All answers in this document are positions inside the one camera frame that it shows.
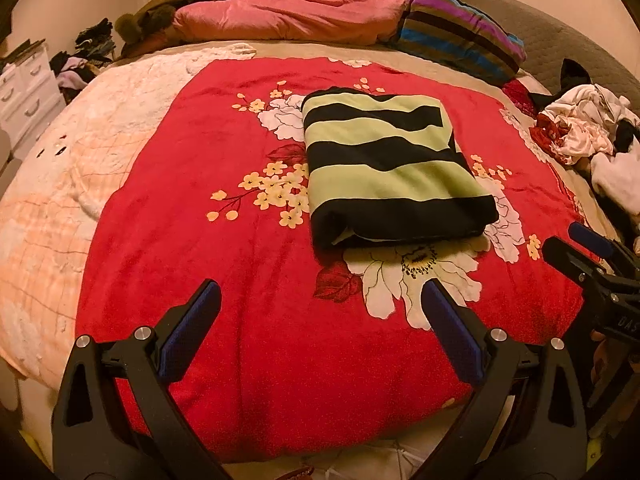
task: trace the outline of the drawer handle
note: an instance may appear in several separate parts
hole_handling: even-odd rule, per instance
[[[14,95],[15,88],[11,88],[11,91],[2,98],[2,102],[5,103]]]
[[[36,105],[33,107],[33,112],[31,110],[26,110],[24,114],[27,117],[33,117],[36,114],[36,112],[39,110],[39,108],[40,108],[40,99],[36,101]]]

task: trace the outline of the green and black striped fabric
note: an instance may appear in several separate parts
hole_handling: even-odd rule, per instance
[[[302,115],[318,246],[471,237],[497,221],[437,99],[333,87]]]

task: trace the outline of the floral blanket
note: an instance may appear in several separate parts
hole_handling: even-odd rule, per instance
[[[500,219],[468,240],[314,250],[300,103],[330,86],[439,99]],[[581,220],[577,202],[509,120],[492,97],[368,62],[217,61],[178,94],[104,207],[76,334],[126,337],[216,279],[222,312],[172,395],[225,462],[421,420],[468,392],[420,308],[426,280],[531,343],[561,335],[580,305],[539,252]]]

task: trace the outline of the metal bolt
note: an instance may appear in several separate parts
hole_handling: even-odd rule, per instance
[[[81,335],[78,339],[76,339],[76,346],[78,348],[84,348],[91,342],[91,338],[87,335]]]
[[[151,335],[151,329],[148,326],[141,326],[134,332],[134,337],[139,341],[144,341],[145,339],[149,339]]]
[[[551,340],[551,346],[556,350],[562,350],[564,348],[564,341],[559,337],[555,337]]]
[[[507,339],[507,333],[501,328],[494,328],[491,330],[491,339],[494,341],[505,341],[505,339]]]

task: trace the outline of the pink duvet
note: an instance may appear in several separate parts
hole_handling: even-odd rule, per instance
[[[372,45],[393,36],[407,0],[226,0],[179,9],[174,27],[188,43],[300,40]]]

